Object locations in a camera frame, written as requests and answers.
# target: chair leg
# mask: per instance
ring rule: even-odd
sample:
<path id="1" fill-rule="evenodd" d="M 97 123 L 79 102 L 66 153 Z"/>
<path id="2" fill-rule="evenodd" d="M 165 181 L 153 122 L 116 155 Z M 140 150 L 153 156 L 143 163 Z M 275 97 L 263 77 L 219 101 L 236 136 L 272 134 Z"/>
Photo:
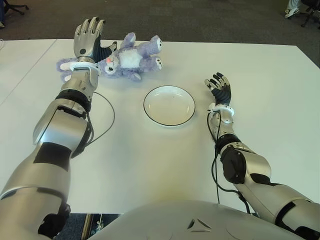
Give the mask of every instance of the chair leg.
<path id="1" fill-rule="evenodd" d="M 312 17 L 312 15 L 315 13 L 316 10 L 312 10 L 312 12 L 308 15 L 308 17 L 306 18 L 305 22 L 303 24 L 301 24 L 301 27 L 305 27 L 306 24 L 309 22 L 309 19 Z"/>
<path id="2" fill-rule="evenodd" d="M 27 5 L 12 5 L 12 4 L 10 4 L 10 7 L 11 8 L 27 8 L 28 6 Z"/>
<path id="3" fill-rule="evenodd" d="M 21 15 L 25 15 L 25 13 L 23 11 L 20 11 L 18 9 L 15 9 L 14 7 L 10 7 L 11 10 L 20 13 Z"/>

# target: white table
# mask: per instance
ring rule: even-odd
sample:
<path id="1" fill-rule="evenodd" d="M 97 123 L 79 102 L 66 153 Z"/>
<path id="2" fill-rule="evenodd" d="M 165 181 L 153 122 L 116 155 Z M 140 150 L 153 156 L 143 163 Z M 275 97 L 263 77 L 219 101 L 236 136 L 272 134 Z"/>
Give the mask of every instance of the white table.
<path id="1" fill-rule="evenodd" d="M 55 39 L 4 42 L 0 50 L 0 104 L 54 42 Z"/>
<path id="2" fill-rule="evenodd" d="M 56 61 L 72 56 L 73 41 L 57 40 L 0 107 L 0 189 L 33 150 L 33 128 L 59 92 Z M 320 201 L 320 70 L 296 46 L 165 42 L 160 56 L 164 68 L 143 74 L 141 83 L 99 79 L 97 91 L 112 102 L 115 123 L 71 161 L 72 212 L 124 213 L 164 200 L 216 202 L 214 144 L 206 126 L 213 97 L 204 79 L 217 71 L 231 83 L 234 129 L 269 161 L 272 182 Z M 189 122 L 165 128 L 145 115 L 145 95 L 162 85 L 193 96 L 196 110 Z M 97 135 L 112 120 L 99 96 L 93 98 L 91 119 Z M 218 172 L 220 184 L 232 188 L 220 162 Z M 232 193 L 221 192 L 220 200 L 245 209 Z"/>

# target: robot forearm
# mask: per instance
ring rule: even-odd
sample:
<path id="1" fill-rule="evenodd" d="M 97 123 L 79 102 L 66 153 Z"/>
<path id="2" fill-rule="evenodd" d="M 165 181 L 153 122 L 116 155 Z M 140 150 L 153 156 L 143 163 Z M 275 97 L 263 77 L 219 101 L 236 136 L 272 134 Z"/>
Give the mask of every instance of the robot forearm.
<path id="1" fill-rule="evenodd" d="M 52 238 L 69 215 L 70 159 L 84 150 L 91 134 L 85 119 L 98 84 L 94 64 L 75 64 L 34 129 L 35 150 L 0 194 L 0 239 Z"/>
<path id="2" fill-rule="evenodd" d="M 267 160 L 243 144 L 233 130 L 233 110 L 218 105 L 210 128 L 225 178 L 234 184 L 260 218 L 310 240 L 320 237 L 320 205 L 289 186 L 271 183 Z"/>

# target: person's foot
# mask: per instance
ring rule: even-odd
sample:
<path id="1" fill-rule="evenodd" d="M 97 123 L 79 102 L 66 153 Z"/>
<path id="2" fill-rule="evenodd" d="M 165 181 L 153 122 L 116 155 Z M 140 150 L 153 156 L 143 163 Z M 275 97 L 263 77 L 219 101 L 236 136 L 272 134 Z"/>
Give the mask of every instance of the person's foot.
<path id="1" fill-rule="evenodd" d="M 284 16 L 286 19 L 290 18 L 291 16 L 295 15 L 296 13 L 298 13 L 300 10 L 299 8 L 294 8 L 294 9 L 290 9 L 289 12 Z"/>
<path id="2" fill-rule="evenodd" d="M 112 45 L 109 46 L 109 48 L 110 48 L 111 52 L 114 52 L 115 50 L 117 50 L 117 42 L 114 41 L 114 42 L 112 43 Z"/>

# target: white cable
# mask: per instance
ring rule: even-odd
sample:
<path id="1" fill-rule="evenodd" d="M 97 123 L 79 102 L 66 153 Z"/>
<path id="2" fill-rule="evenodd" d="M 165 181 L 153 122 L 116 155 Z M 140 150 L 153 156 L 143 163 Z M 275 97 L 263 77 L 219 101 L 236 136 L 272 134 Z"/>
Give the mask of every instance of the white cable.
<path id="1" fill-rule="evenodd" d="M 5 46 L 5 40 L 0 39 L 0 50 L 3 49 Z"/>

